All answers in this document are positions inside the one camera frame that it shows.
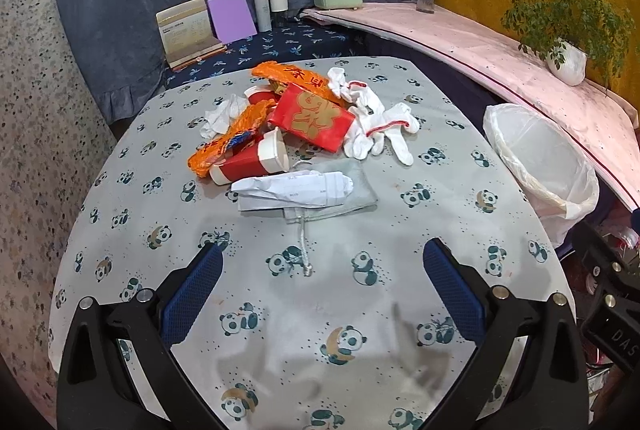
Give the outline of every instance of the orange plastic wrapper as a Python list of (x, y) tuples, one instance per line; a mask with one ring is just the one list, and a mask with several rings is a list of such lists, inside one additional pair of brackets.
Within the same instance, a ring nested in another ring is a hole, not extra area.
[(209, 175), (211, 165), (225, 156), (232, 141), (246, 142), (255, 135), (267, 119), (269, 109), (275, 104), (275, 100), (262, 100), (255, 105), (249, 105), (229, 126), (226, 134), (206, 144), (189, 158), (189, 168), (196, 172), (198, 177)]
[(277, 94), (282, 94), (287, 85), (296, 84), (321, 98), (346, 108), (344, 100), (331, 92), (328, 85), (329, 80), (313, 71), (307, 71), (295, 65), (279, 64), (271, 60), (255, 66), (251, 74), (257, 78), (267, 78)]

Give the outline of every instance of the trash bag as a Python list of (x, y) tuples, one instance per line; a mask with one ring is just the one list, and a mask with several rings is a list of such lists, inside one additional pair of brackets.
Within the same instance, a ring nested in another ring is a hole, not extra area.
[(593, 166), (553, 121), (527, 107), (488, 106), (482, 126), (557, 248), (598, 203)]

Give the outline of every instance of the white vase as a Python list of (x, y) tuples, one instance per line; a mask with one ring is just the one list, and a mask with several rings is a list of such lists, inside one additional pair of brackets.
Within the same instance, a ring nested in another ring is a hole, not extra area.
[(561, 47), (556, 48), (564, 55), (564, 63), (560, 68), (556, 67), (550, 55), (546, 56), (546, 64), (549, 70), (561, 81), (569, 86), (581, 84), (584, 80), (584, 70), (587, 67), (587, 55), (568, 42), (562, 42)]

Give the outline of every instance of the red envelope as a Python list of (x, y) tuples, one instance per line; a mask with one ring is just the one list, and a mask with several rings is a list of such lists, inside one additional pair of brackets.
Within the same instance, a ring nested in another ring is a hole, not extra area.
[(270, 123), (329, 152), (342, 146), (354, 120), (348, 110), (294, 84), (287, 86), (269, 118)]

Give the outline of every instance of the silver bolt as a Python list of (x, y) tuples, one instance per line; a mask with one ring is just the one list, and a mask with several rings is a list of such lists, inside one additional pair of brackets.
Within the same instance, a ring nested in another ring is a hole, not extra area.
[(78, 304), (81, 309), (88, 309), (94, 304), (94, 299), (90, 296), (85, 296)]
[(492, 293), (498, 300), (504, 300), (509, 297), (509, 290), (503, 285), (497, 285), (492, 289)]
[(606, 295), (604, 297), (604, 303), (606, 304), (607, 307), (615, 307), (616, 306), (616, 298), (613, 295)]
[(564, 296), (562, 293), (554, 293), (553, 298), (556, 305), (566, 305), (566, 296)]
[(138, 291), (136, 295), (136, 300), (138, 302), (149, 302), (154, 297), (154, 292), (152, 289), (143, 289), (142, 291)]

